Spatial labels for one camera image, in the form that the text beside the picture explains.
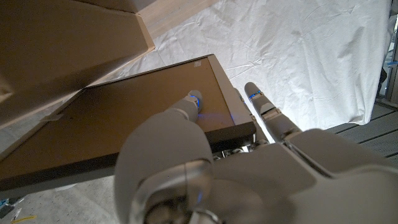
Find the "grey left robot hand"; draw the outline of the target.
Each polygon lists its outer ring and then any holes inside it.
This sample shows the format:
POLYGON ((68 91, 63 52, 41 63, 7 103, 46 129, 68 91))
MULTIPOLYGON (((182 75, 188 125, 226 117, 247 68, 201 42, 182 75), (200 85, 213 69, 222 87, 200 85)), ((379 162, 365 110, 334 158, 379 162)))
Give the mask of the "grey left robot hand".
POLYGON ((321 129, 300 130, 254 83, 274 139, 214 160, 193 90, 138 126, 114 171, 121 223, 396 223, 397 167, 321 129))

